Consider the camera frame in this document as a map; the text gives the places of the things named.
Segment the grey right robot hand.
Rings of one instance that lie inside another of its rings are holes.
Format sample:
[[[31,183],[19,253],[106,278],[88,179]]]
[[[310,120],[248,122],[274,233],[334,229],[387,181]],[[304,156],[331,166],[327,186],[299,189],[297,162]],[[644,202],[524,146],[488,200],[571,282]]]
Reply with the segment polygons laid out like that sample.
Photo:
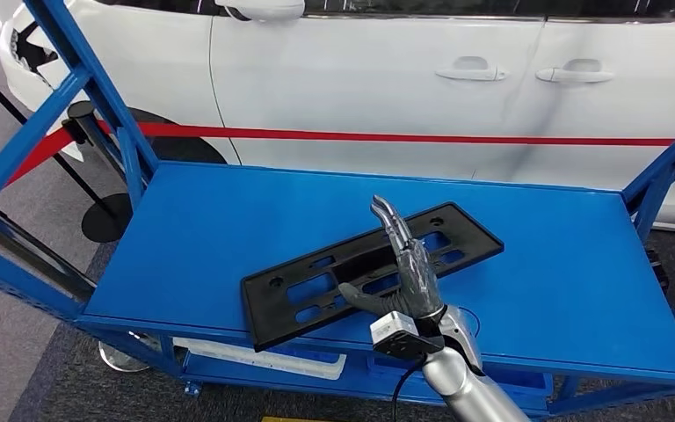
[[[341,283],[338,290],[345,301],[357,309],[382,317],[398,311],[407,317],[433,317],[445,307],[439,293],[436,273],[422,241],[415,238],[396,208],[379,195],[372,199],[371,210],[381,221],[396,257],[399,289],[378,297]]]

